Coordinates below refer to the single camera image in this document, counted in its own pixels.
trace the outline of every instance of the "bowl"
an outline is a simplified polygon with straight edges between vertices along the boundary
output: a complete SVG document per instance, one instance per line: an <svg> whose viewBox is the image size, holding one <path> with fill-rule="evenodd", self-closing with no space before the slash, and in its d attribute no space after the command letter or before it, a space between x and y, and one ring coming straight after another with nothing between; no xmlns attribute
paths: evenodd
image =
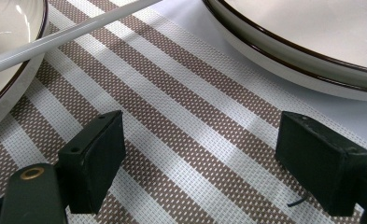
<svg viewBox="0 0 367 224"><path fill-rule="evenodd" d="M306 88L367 101L367 1L204 2L254 63Z"/></svg>
<svg viewBox="0 0 367 224"><path fill-rule="evenodd" d="M48 32L47 0L0 0L0 53L43 37ZM0 121L32 82L44 54L0 72Z"/></svg>

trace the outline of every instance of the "white rod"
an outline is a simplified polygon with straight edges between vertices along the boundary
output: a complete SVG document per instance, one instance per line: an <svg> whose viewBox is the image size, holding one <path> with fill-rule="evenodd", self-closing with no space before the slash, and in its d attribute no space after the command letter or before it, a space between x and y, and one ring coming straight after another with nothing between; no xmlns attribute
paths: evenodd
<svg viewBox="0 0 367 224"><path fill-rule="evenodd" d="M90 18L66 30L2 53L0 54L0 72L160 1L162 0L140 0L133 2L123 7L110 10L97 17Z"/></svg>

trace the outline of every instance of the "stacked plate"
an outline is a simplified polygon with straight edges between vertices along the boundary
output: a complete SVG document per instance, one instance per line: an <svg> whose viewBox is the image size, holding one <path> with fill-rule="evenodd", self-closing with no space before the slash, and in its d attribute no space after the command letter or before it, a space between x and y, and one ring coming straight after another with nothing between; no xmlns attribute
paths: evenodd
<svg viewBox="0 0 367 224"><path fill-rule="evenodd" d="M46 34L46 0L0 0L0 53L32 42ZM0 121L28 88L44 54L0 72Z"/></svg>
<svg viewBox="0 0 367 224"><path fill-rule="evenodd" d="M204 2L251 61L312 90L367 101L367 1Z"/></svg>

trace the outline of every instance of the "placemat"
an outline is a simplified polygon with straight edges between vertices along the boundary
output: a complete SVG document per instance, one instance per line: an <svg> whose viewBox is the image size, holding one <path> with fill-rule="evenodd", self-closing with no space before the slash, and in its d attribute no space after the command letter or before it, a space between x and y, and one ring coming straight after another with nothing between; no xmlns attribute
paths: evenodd
<svg viewBox="0 0 367 224"><path fill-rule="evenodd" d="M131 0L49 0L50 31ZM354 133L147 8L45 56L0 123L0 197L19 168L123 111L127 157L98 215L70 223L357 223L330 217L274 159L283 110Z"/></svg>

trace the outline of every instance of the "gold circular insert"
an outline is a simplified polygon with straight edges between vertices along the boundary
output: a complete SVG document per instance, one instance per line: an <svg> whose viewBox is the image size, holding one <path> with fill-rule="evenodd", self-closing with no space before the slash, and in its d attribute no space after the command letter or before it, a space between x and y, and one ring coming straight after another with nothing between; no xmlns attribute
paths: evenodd
<svg viewBox="0 0 367 224"><path fill-rule="evenodd" d="M21 174L21 179L23 180L30 180L41 176L44 173L43 167L34 167L29 170L26 170Z"/></svg>

